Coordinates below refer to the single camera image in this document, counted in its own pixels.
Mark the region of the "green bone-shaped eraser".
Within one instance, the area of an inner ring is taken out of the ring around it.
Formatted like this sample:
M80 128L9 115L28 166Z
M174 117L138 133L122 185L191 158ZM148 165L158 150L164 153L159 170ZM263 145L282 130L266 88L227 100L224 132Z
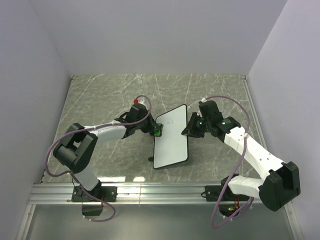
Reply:
M161 137L162 136L162 132L163 132L163 124L162 123L157 123L157 127L155 128L155 131L153 133L153 135L155 137Z

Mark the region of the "small black-framed whiteboard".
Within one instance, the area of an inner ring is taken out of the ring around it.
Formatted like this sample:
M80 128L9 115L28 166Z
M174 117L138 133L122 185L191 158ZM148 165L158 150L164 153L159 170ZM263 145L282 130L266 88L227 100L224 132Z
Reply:
M153 157L149 159L153 162L154 169L188 161L188 137L182 134L187 127L187 118L187 105L181 104L155 119L163 128L161 136L154 138Z

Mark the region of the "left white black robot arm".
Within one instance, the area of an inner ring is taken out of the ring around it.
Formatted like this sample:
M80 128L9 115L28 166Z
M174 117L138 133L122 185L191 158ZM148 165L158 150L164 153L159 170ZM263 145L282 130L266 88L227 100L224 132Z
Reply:
M79 123L70 126L64 137L54 148L53 156L84 188L83 195L89 201L105 198L101 181L89 168L89 162L97 143L125 139L137 130L160 137L163 125L157 123L148 110L123 113L110 123L85 127Z

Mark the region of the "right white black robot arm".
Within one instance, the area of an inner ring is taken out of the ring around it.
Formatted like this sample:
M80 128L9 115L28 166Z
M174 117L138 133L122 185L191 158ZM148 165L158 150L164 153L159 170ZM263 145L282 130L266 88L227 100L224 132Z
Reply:
M259 175L259 178L250 178L233 173L231 177L222 180L220 193L224 199L232 200L237 195L252 197L276 212L300 195L298 166L271 154L246 133L245 128L233 117L213 122L194 112L181 132L183 136L191 138L203 138L206 133L211 133L234 149Z

